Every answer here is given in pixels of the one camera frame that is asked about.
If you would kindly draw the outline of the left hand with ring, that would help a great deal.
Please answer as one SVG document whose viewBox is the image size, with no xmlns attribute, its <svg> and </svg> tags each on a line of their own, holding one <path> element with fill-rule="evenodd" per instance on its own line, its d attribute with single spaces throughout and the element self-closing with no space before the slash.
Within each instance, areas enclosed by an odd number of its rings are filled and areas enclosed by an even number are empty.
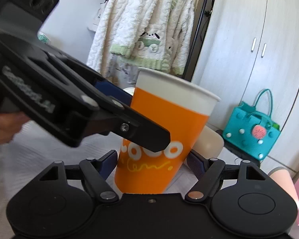
<svg viewBox="0 0 299 239">
<path fill-rule="evenodd" d="M 30 118 L 23 112 L 0 113 L 0 145 L 9 143 Z"/>
</svg>

